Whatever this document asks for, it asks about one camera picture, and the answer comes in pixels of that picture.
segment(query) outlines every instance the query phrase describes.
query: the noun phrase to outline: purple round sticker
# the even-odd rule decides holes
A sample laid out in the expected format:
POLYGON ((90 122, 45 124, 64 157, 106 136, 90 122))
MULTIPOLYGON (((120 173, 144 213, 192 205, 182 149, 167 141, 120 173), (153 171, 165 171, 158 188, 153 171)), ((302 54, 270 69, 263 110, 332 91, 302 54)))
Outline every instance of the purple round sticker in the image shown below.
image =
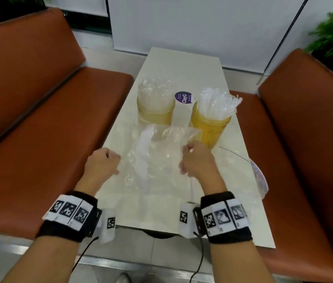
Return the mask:
POLYGON ((186 91, 180 91, 177 92, 174 97, 177 99, 177 101, 185 104, 191 103, 191 93, 186 91))

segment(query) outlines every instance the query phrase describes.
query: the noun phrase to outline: black wrist strap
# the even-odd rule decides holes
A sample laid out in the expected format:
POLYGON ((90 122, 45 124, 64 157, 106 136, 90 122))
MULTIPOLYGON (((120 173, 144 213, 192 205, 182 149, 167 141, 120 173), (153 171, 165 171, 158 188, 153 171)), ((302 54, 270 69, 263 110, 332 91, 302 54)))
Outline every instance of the black wrist strap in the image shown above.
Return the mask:
MULTIPOLYGON (((201 198, 200 200, 200 209, 204 209, 208 206, 211 206, 213 204, 219 203, 219 202, 226 202, 227 200, 233 200, 235 199, 234 195, 227 191, 227 192, 222 192, 219 194, 213 194, 213 195, 207 195, 201 198)), ((229 212, 229 207, 226 204, 226 212, 227 214, 230 214, 229 212)), ((214 243, 214 244, 225 244, 225 243, 237 243, 237 242, 245 242, 245 241, 250 241, 253 240, 252 238, 252 233, 249 229, 248 226, 243 227, 243 228, 238 228, 235 229, 233 231, 230 232, 226 232, 226 233, 221 233, 221 234, 217 234, 214 236, 209 236, 208 235, 208 241, 210 243, 214 243)))
POLYGON ((40 236, 56 236, 75 242, 82 242, 85 237, 92 237, 94 229, 96 228, 102 213, 102 210, 97 208, 97 199, 83 192, 74 190, 66 193, 66 195, 72 195, 74 197, 80 198, 93 206, 80 230, 77 231, 59 222, 44 220, 36 238, 40 236))

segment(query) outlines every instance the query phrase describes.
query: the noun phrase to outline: shoe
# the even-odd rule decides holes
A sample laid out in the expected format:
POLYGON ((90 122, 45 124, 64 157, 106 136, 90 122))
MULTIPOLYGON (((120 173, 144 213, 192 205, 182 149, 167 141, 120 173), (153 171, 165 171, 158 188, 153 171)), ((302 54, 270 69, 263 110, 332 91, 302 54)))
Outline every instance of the shoe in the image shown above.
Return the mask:
POLYGON ((127 273, 122 273, 118 277, 116 283, 131 283, 131 278, 130 278, 130 276, 127 275, 127 273))

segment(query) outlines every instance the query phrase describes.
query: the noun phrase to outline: white table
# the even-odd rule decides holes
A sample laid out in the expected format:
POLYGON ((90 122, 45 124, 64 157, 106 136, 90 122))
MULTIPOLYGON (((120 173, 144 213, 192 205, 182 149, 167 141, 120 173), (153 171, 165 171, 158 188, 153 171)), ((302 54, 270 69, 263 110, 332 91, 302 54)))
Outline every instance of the white table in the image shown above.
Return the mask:
MULTIPOLYGON (((228 90, 218 58, 178 52, 153 47, 132 86, 113 128, 103 146, 114 151, 119 149, 115 130, 119 125, 137 121, 137 89, 145 78, 164 77, 177 86, 177 91, 198 94, 205 87, 228 90)), ((172 125, 187 126, 191 106, 178 106, 174 110, 172 125)), ((253 234, 258 246, 275 248, 268 220, 258 193, 250 163, 236 154, 248 159, 245 143, 236 116, 227 125, 218 144, 213 149, 219 170, 232 191, 242 201, 247 211, 253 234)), ((200 185, 194 181, 194 202, 203 195, 200 185)), ((143 196, 136 193, 116 192, 114 180, 110 179, 97 194, 99 208, 116 208, 116 224, 138 229, 148 229, 168 233, 178 233, 178 218, 182 198, 175 195, 143 196)))

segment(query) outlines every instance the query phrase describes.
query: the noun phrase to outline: wrist strap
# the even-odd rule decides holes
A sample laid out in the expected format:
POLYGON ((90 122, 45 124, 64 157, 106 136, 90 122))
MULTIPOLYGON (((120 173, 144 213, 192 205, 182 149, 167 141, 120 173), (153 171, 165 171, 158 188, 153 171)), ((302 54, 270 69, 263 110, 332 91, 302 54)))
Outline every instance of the wrist strap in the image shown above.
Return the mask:
POLYGON ((202 197, 200 209, 210 243, 237 243, 253 239, 244 207, 231 192, 202 197))
POLYGON ((92 237, 102 213, 97 202, 96 198, 77 191, 60 195, 42 217, 44 222, 36 237, 57 236, 76 242, 92 237))

